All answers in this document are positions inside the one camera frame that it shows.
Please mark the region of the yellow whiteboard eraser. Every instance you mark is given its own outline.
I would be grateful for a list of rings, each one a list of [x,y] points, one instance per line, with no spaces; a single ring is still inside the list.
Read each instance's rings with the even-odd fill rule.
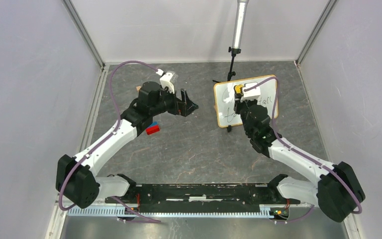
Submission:
[[[243,87],[244,85],[235,85],[234,92],[236,95],[243,95]]]

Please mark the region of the yellow framed whiteboard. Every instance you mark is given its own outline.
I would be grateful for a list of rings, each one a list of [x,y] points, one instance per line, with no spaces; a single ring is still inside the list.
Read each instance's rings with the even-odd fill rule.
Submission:
[[[250,86],[263,82],[269,77],[275,77],[275,75],[266,75],[260,77],[253,77],[247,79],[233,80],[229,82],[216,83],[213,86],[214,98],[215,98],[215,110],[217,114],[217,123],[220,128],[226,128],[228,126],[241,125],[242,121],[234,111],[234,87],[236,85],[249,84]],[[273,108],[277,83],[275,79],[269,80],[259,86],[260,95],[257,98],[257,103],[267,108],[268,115],[270,117],[277,118],[279,115],[279,105]]]

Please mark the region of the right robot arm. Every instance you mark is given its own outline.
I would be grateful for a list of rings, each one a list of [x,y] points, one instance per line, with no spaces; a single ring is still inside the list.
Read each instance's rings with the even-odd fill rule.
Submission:
[[[257,153],[287,165],[306,178],[301,181],[285,174],[274,178],[267,190],[271,202],[280,203],[286,198],[309,203],[339,223],[350,214],[362,212],[361,203],[366,195],[348,163],[334,164],[291,144],[270,126],[267,109],[256,100],[236,100],[234,111]]]

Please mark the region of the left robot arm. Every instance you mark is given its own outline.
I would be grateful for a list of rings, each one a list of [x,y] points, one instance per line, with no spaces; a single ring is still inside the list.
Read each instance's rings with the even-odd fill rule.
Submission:
[[[56,190],[62,210],[63,199],[69,199],[81,209],[96,199],[118,196],[125,203],[136,198],[136,189],[126,177],[98,177],[103,166],[127,143],[137,138],[159,114],[170,113],[187,117],[198,105],[181,89],[181,97],[156,82],[145,82],[129,107],[123,111],[114,125],[97,141],[75,156],[63,155],[57,164]]]

